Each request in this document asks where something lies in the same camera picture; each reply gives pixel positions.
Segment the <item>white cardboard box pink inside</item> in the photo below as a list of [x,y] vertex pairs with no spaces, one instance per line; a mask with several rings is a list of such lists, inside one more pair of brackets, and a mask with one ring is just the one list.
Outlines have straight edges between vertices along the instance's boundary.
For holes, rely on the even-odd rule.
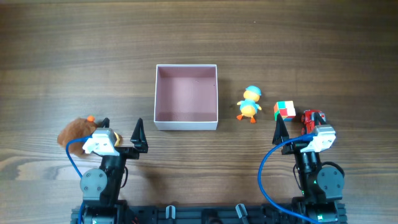
[[154,123],[157,129],[215,130],[218,70],[214,64],[158,64]]

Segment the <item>brown plush toy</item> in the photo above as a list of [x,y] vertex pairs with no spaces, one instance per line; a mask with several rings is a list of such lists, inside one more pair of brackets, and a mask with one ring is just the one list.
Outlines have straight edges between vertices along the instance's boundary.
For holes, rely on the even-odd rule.
[[[97,129],[98,125],[95,123],[95,117],[89,116],[87,118],[77,118],[60,132],[57,138],[57,143],[66,149],[66,145],[74,139],[90,136]],[[83,143],[76,142],[69,146],[68,151],[78,157],[82,157],[85,152],[83,150]]]

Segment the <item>multicoloured puzzle cube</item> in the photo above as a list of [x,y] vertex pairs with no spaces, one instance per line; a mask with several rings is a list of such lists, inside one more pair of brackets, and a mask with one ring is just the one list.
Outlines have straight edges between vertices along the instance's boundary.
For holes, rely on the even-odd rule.
[[284,121],[291,121],[295,118],[296,112],[293,101],[278,101],[274,105],[274,118],[277,120],[278,115],[281,115]]

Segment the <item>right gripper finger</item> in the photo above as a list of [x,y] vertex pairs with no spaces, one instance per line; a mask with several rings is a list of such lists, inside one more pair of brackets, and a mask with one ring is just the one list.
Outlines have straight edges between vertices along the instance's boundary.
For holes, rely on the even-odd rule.
[[318,112],[314,112],[313,114],[315,126],[324,125],[324,119]]
[[274,137],[272,139],[273,145],[278,145],[289,140],[289,133],[285,126],[284,120],[280,114],[277,115]]

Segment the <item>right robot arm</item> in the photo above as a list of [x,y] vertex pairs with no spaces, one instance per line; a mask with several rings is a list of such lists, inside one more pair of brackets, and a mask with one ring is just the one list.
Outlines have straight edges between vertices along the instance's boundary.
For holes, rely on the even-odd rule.
[[310,131],[310,137],[303,134],[293,140],[282,116],[276,116],[272,143],[283,145],[283,155],[295,156],[293,171],[302,191],[301,197],[292,199],[292,211],[318,223],[346,223],[345,205],[340,203],[345,184],[344,170],[334,162],[320,160],[320,153],[331,148],[336,132],[317,112],[314,122],[316,125]]

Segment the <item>red toy fire truck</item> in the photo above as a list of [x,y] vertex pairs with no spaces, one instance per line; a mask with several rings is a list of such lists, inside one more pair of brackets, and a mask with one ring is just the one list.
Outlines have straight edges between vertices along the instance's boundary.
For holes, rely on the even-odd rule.
[[314,118],[313,118],[314,112],[318,112],[322,116],[324,121],[326,121],[326,116],[322,111],[320,111],[320,110],[305,110],[303,112],[303,115],[301,116],[301,122],[303,123],[303,128],[301,131],[302,135],[310,134],[314,130],[314,128],[315,128],[315,123],[314,123]]

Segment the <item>yellow duck toy blue hat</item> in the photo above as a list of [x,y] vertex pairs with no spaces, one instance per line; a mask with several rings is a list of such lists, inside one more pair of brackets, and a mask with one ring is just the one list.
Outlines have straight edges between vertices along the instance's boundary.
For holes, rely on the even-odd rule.
[[248,86],[243,93],[243,100],[237,102],[241,114],[237,115],[238,120],[244,117],[250,118],[251,123],[256,123],[255,115],[262,110],[261,106],[257,104],[261,97],[261,89],[257,86]]

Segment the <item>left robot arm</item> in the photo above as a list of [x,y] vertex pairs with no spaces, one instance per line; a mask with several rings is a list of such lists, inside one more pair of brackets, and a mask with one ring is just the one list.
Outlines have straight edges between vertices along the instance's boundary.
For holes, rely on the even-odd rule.
[[109,119],[105,118],[93,134],[68,143],[82,142],[86,153],[101,157],[97,169],[90,169],[84,174],[77,172],[83,199],[79,209],[72,211],[71,223],[139,223],[127,202],[119,199],[119,193],[128,178],[126,161],[138,160],[141,153],[148,151],[142,119],[137,120],[130,141],[132,147],[120,146],[119,136],[109,127]]

